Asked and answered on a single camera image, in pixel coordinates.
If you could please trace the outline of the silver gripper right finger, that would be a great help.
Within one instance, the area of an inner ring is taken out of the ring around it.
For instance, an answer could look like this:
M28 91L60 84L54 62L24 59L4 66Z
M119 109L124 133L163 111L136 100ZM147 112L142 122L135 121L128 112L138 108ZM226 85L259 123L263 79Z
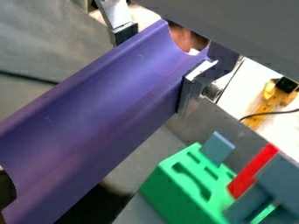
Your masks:
M238 63L239 54L223 45L211 42L196 54L200 61L182 77L176 114L186 118L196 108L204 87L228 74Z

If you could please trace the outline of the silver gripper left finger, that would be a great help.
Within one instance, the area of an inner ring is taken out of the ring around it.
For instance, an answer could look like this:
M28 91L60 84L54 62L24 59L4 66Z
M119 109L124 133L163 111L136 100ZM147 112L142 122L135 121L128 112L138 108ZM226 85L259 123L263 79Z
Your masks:
M104 18L114 46L119 46L138 34L138 23L132 21L127 0L95 0Z

